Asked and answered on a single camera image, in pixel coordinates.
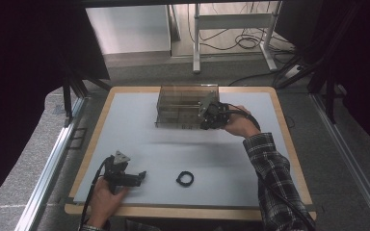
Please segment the pale grey table mat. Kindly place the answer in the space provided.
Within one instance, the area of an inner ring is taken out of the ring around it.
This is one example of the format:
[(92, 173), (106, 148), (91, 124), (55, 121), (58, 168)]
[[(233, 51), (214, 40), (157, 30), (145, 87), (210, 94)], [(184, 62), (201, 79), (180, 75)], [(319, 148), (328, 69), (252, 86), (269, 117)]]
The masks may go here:
[(157, 101), (156, 92), (112, 95), (74, 200), (86, 200), (100, 164), (119, 150), (130, 158), (128, 174), (146, 171), (127, 205), (257, 207), (257, 176), (243, 139), (224, 130), (157, 128)]

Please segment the dark curtain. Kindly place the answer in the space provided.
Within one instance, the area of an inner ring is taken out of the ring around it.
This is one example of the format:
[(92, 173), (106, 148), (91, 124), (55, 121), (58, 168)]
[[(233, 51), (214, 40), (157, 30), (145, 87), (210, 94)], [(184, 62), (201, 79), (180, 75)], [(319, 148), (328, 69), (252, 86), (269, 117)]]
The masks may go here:
[(0, 187), (65, 79), (109, 74), (83, 0), (0, 0)]
[(359, 4), (359, 10), (339, 41), (327, 73), (344, 87), (344, 105), (370, 136), (370, 0), (284, 0), (276, 32), (312, 64), (327, 51), (353, 3)]

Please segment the person's right hand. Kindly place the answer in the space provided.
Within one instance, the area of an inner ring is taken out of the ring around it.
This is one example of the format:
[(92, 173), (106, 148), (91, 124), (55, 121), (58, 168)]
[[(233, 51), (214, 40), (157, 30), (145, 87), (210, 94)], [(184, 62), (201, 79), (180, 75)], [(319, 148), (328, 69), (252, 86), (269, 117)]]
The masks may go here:
[(229, 117), (229, 121), (224, 129), (231, 135), (245, 139), (260, 134), (260, 131), (248, 118), (237, 114), (232, 114)]

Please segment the transparent brown drawer box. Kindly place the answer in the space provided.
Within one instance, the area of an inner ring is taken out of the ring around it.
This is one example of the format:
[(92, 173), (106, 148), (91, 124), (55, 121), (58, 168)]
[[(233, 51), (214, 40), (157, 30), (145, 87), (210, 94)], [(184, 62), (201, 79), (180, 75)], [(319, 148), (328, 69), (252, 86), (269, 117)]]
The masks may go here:
[(156, 105), (155, 126), (164, 129), (199, 129), (203, 122), (202, 109), (218, 100), (218, 85), (162, 86)]

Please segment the dark floor plate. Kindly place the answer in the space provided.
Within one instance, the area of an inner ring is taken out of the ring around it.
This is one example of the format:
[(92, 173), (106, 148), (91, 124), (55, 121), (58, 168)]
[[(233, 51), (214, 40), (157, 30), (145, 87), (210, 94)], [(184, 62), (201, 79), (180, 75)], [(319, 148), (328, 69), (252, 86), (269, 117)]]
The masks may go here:
[(76, 128), (72, 131), (69, 139), (69, 149), (80, 149), (84, 144), (84, 140), (87, 134), (86, 128)]

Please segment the white power strip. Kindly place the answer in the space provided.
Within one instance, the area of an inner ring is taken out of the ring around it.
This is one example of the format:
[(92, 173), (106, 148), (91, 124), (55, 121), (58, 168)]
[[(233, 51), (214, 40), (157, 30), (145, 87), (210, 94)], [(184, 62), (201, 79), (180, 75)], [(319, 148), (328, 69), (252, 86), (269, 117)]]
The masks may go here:
[(293, 67), (291, 67), (286, 73), (285, 73), (285, 77), (287, 79), (295, 76), (296, 74), (298, 74), (301, 70), (303, 69), (303, 67), (301, 65), (298, 65), (298, 64), (295, 64)]

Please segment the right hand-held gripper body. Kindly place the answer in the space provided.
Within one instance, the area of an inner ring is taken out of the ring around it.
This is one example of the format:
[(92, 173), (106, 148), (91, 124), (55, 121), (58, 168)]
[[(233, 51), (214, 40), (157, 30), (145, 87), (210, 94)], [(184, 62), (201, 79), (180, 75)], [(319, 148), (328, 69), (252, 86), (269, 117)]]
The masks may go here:
[(228, 106), (215, 98), (214, 91), (209, 92), (198, 104), (198, 117), (201, 122), (205, 119), (210, 120), (209, 129), (219, 129), (227, 124), (229, 120)]

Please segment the aluminium rail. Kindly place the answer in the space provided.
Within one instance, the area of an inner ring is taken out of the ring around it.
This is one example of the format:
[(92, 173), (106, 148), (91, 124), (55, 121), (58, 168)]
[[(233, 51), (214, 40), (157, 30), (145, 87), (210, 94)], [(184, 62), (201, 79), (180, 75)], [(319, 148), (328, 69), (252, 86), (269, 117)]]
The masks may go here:
[(71, 201), (76, 167), (70, 143), (78, 124), (66, 123), (64, 99), (58, 93), (45, 98), (44, 111), (19, 160), (19, 183), (26, 193), (14, 231), (74, 229), (77, 216), (65, 211)]
[(338, 152), (343, 159), (347, 169), (350, 171), (354, 181), (357, 184), (357, 187), (364, 197), (369, 209), (370, 209), (370, 181), (367, 179), (363, 170), (361, 169), (359, 163), (356, 160), (352, 150), (349, 145), (343, 138), (341, 132), (339, 131), (337, 125), (331, 121), (327, 116), (327, 109), (323, 104), (322, 97), (318, 94), (309, 95), (311, 101), (315, 105), (315, 108), (325, 124), (335, 146), (338, 149)]

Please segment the white cabinet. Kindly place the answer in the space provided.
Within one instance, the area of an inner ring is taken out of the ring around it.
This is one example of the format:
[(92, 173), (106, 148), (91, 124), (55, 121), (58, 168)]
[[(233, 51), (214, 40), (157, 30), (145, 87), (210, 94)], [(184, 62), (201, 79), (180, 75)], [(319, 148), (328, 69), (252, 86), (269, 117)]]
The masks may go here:
[(164, 5), (89, 8), (86, 13), (104, 55), (171, 50)]

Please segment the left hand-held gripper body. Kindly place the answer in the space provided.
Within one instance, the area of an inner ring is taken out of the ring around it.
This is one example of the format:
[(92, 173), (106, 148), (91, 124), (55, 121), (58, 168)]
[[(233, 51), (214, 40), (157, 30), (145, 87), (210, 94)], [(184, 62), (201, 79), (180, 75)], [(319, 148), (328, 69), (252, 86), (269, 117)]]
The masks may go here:
[(114, 155), (106, 158), (104, 179), (108, 182), (111, 193), (118, 191), (118, 181), (124, 175), (129, 161), (130, 159), (119, 150)]

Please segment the person's left hand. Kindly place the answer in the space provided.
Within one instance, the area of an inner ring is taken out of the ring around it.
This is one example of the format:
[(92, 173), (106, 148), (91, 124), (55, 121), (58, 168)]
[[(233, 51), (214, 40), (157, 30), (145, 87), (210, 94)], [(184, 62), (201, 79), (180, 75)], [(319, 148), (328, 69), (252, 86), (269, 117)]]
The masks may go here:
[(94, 186), (90, 201), (91, 216), (87, 224), (96, 228), (102, 228), (108, 218), (118, 210), (128, 191), (128, 188), (123, 187), (117, 194), (112, 194), (109, 190), (108, 182), (103, 177), (100, 177)]

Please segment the white metal desk frame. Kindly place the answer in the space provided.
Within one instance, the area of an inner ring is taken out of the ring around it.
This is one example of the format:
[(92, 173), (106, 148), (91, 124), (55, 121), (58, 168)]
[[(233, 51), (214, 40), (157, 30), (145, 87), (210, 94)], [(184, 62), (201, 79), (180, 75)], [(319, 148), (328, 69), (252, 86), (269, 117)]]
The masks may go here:
[(278, 20), (278, 13), (282, 5), (277, 1), (276, 7), (270, 13), (246, 13), (246, 14), (199, 14), (199, 4), (195, 4), (194, 13), (194, 53), (193, 72), (200, 73), (199, 31), (214, 29), (265, 29), (265, 38), (259, 43), (259, 47), (270, 71), (277, 71), (277, 65), (269, 50), (270, 40)]

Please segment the black metal stand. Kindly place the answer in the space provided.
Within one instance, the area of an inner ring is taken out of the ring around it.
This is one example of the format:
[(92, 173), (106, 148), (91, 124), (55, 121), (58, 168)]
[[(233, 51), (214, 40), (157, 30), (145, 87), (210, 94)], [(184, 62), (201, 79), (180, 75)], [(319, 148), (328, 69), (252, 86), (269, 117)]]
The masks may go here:
[(67, 64), (62, 64), (62, 69), (65, 74), (63, 82), (64, 92), (64, 106), (66, 112), (65, 127), (69, 126), (74, 119), (71, 105), (71, 90), (76, 94), (78, 98), (85, 98), (88, 95), (88, 90), (84, 85), (83, 81), (88, 80), (89, 82), (101, 87), (104, 90), (109, 91), (112, 87), (99, 79), (93, 78), (84, 72), (76, 69), (72, 69)]
[[(309, 77), (310, 93), (323, 91), (327, 116), (334, 120), (335, 79), (333, 56), (344, 39), (357, 11), (353, 0), (285, 0), (280, 9), (277, 32), (295, 45), (295, 55), (274, 81), (278, 90)], [(287, 79), (295, 64), (303, 69)]]

